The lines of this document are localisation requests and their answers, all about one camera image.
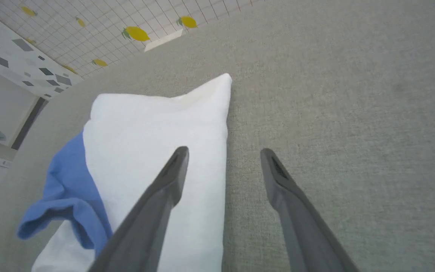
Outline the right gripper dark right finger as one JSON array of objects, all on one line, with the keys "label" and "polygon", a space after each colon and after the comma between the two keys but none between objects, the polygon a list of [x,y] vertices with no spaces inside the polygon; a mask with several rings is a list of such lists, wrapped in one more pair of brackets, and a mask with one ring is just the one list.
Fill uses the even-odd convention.
[{"label": "right gripper dark right finger", "polygon": [[331,229],[276,153],[260,152],[268,201],[277,211],[292,272],[357,272]]}]

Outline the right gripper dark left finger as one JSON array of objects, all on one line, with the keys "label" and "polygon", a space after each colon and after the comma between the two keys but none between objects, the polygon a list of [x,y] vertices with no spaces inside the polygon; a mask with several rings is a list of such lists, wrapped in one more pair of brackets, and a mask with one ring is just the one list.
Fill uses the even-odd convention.
[{"label": "right gripper dark left finger", "polygon": [[189,149],[178,147],[89,268],[90,272],[155,272],[171,210],[179,203]]}]

